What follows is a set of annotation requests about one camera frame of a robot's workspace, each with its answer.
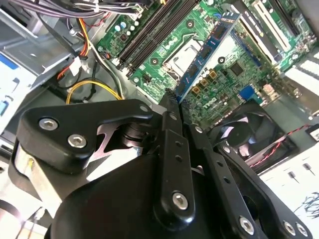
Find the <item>white label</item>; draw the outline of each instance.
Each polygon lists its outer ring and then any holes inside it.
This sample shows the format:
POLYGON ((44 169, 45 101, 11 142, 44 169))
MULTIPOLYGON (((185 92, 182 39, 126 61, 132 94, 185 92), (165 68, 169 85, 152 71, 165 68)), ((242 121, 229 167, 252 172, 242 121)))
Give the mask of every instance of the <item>white label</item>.
POLYGON ((319 128, 311 132, 310 135, 315 139, 315 141, 319 142, 319 128))
POLYGON ((79 70, 81 66, 82 66, 82 63, 81 63, 80 57, 76 57, 73 63, 69 67, 73 76, 76 76, 77 74, 79 74, 79 70))

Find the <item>expansion slot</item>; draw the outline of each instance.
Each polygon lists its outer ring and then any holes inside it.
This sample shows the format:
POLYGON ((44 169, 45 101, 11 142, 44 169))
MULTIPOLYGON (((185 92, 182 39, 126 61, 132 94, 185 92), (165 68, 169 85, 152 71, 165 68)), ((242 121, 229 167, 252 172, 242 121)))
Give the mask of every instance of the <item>expansion slot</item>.
POLYGON ((287 28, 288 32, 292 36, 299 36, 300 35, 299 29, 295 26, 292 18, 286 13, 281 2, 279 0, 269 0, 269 2, 274 8, 274 10, 276 11, 276 13, 279 15, 281 22, 287 28))
POLYGON ((159 47, 167 36, 185 19, 198 4, 198 0, 183 0, 179 8, 173 13, 164 26, 152 37, 136 58, 129 64, 129 69, 134 72, 146 59, 159 47))
POLYGON ((284 33, 277 26, 268 10, 265 8, 263 3, 260 0, 257 0, 253 3, 253 7, 256 9, 259 17, 264 21, 264 23, 268 26, 269 30, 272 32, 277 42, 281 46, 284 51, 289 51, 291 49, 291 45, 289 44, 289 40, 284 35, 284 33))
POLYGON ((207 41, 196 55, 190 67, 181 78, 179 85, 175 89, 179 104, 184 100, 187 93, 193 86, 193 83, 199 79, 203 69, 205 69, 220 45, 230 34, 239 18, 240 14, 232 12, 224 13, 220 21, 215 25, 207 41))
POLYGON ((156 27, 176 7, 179 2, 180 0, 168 0, 166 5, 161 5, 161 7, 149 19, 145 27, 119 54, 120 65, 125 63, 126 59, 128 59, 138 49, 138 47, 147 39, 150 33, 157 30, 156 27))
POLYGON ((273 65, 282 60, 282 56, 278 53, 277 48, 271 42, 270 38, 263 31, 262 26, 258 20, 253 16, 251 11, 241 0, 229 0, 222 5, 225 10, 235 13, 241 13, 240 21, 246 30, 252 35, 254 41, 260 49, 265 53, 273 65))

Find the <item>orange wire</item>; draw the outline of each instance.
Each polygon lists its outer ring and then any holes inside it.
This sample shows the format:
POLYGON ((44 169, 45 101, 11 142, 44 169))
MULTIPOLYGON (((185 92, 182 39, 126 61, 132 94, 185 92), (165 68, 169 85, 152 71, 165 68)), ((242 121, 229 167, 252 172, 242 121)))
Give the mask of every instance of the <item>orange wire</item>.
MULTIPOLYGON (((79 19, 79 21, 80 21, 80 25, 81 25, 81 27, 82 27, 82 29, 83 29, 83 35, 84 35, 84 38, 85 38, 85 43, 84 43, 84 48, 83 48, 83 50, 81 51, 81 53, 80 53, 80 56, 87 56, 88 54, 89 54, 89 45, 88 45, 88 41, 89 41, 89 36, 88 36, 88 33, 86 32, 86 28, 85 28, 85 26, 84 26, 84 21, 83 21, 83 19, 79 19)), ((70 66, 67 66, 66 68, 64 68, 61 72, 60 72, 60 74, 58 75, 58 77, 57 77, 57 79, 59 80, 63 75, 64 75, 64 73, 69 69, 69 67, 70 66)))

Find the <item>blue ram stick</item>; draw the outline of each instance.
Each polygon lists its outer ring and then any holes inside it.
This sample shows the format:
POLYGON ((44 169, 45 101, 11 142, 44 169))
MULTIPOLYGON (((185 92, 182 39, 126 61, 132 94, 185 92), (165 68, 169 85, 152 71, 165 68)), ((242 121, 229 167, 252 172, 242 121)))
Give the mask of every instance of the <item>blue ram stick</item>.
POLYGON ((202 48, 196 55, 188 70, 180 79, 180 82, 175 89, 179 104, 184 100, 187 93, 192 88, 193 83, 199 78, 202 70, 211 60, 219 46, 230 34, 240 16, 240 14, 232 12, 224 13, 219 22, 215 25, 207 41, 203 44, 202 48))

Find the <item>red wire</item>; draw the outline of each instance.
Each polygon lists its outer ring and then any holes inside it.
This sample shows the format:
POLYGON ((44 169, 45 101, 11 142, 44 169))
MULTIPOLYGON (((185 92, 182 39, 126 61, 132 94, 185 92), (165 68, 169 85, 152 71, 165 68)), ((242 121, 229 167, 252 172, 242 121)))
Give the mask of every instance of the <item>red wire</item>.
MULTIPOLYGON (((299 130, 302 130, 303 128, 308 128, 308 127, 311 127, 311 125, 306 124, 306 125, 304 125, 304 126, 301 126, 300 128, 297 128, 297 129, 295 129, 295 130, 293 130, 293 131, 290 131, 289 133, 287 133, 287 135, 291 135, 291 134, 293 134, 293 133, 295 133, 295 132, 297 132, 297 131, 299 131, 299 130)), ((283 141, 278 142, 278 143, 275 145, 275 147, 273 148, 273 150, 272 150, 269 154, 267 154, 262 160, 260 160, 259 162, 257 162, 257 163, 255 163, 255 164, 251 165, 250 167, 251 167, 251 168, 252 168, 252 167, 255 167, 255 166, 257 166, 258 164, 264 162, 266 159, 268 159, 271 155, 273 155, 273 154, 276 152, 276 150, 280 147, 280 145, 282 144, 283 141)))
POLYGON ((110 15, 111 13, 109 12, 108 14, 106 14, 100 21, 99 21, 99 23, 97 23, 97 24, 94 24, 94 25, 88 25, 88 24, 86 24, 85 22, 84 22, 84 24, 85 25, 87 25, 88 27, 96 27, 96 26, 100 26, 101 25, 101 23, 105 20, 105 19, 107 19, 108 17, 109 17, 109 15, 110 15))

